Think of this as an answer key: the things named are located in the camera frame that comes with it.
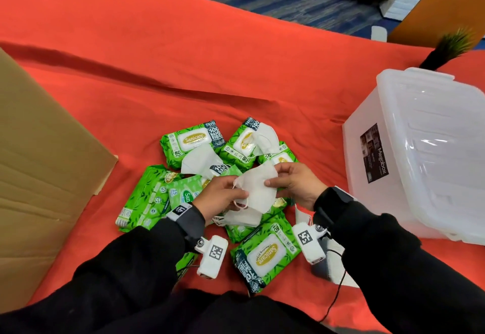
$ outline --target person's left hand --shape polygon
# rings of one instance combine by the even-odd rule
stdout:
[[[193,200],[192,204],[199,209],[206,220],[206,224],[214,216],[227,209],[234,200],[245,199],[249,196],[245,190],[232,188],[236,178],[237,176],[212,178],[200,195]]]

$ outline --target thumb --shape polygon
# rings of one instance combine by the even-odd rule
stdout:
[[[225,192],[225,197],[228,202],[234,201],[234,200],[244,200],[249,196],[249,192],[241,189],[241,188],[233,188],[230,190],[224,190]]]
[[[271,178],[264,181],[266,187],[272,188],[286,188],[291,184],[291,179],[289,176]]]

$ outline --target plastic storage box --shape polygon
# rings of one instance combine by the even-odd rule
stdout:
[[[485,245],[485,95],[388,69],[343,125],[350,193],[418,237]]]

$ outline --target black sleeve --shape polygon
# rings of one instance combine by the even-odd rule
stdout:
[[[49,297],[0,315],[1,333],[86,333],[164,301],[185,250],[178,225],[161,219],[136,227],[81,264]]]
[[[485,333],[485,292],[422,250],[395,217],[350,202],[333,220],[345,269],[393,334]]]

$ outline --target white plastic lid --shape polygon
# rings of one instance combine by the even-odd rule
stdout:
[[[387,69],[377,86],[411,212],[450,239],[485,245],[485,95],[419,68]]]

